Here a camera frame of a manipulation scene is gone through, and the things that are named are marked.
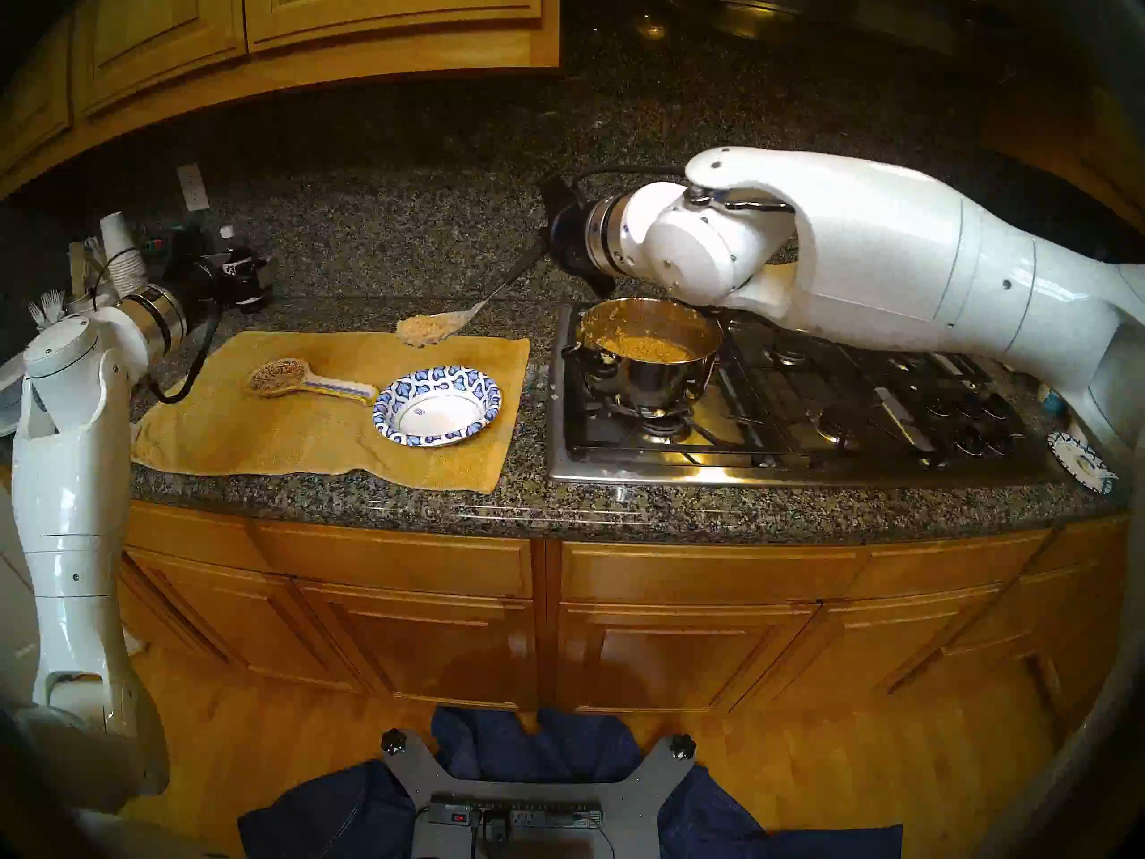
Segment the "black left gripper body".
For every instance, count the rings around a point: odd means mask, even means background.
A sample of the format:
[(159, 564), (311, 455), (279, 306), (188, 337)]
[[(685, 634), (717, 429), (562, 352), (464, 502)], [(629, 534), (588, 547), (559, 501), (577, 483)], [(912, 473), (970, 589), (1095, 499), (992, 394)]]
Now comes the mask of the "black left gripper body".
[(210, 304), (221, 309), (244, 301), (244, 252), (182, 254), (182, 310), (202, 312)]

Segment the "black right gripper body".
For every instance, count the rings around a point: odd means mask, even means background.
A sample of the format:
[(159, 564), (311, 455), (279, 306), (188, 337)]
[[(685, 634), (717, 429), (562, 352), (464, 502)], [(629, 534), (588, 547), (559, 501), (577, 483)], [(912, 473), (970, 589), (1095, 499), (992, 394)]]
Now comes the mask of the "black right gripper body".
[(539, 181), (539, 196), (546, 228), (544, 237), (551, 260), (568, 276), (584, 281), (597, 299), (608, 299), (616, 278), (597, 267), (589, 257), (586, 229), (592, 208), (602, 200), (589, 198), (560, 174), (546, 174)]

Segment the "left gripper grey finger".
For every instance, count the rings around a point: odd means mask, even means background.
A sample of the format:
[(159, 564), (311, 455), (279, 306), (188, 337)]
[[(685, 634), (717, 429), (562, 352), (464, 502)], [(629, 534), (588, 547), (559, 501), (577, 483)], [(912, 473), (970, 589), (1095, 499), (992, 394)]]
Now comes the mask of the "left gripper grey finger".
[(238, 310), (260, 312), (273, 299), (274, 259), (247, 254), (238, 261)]

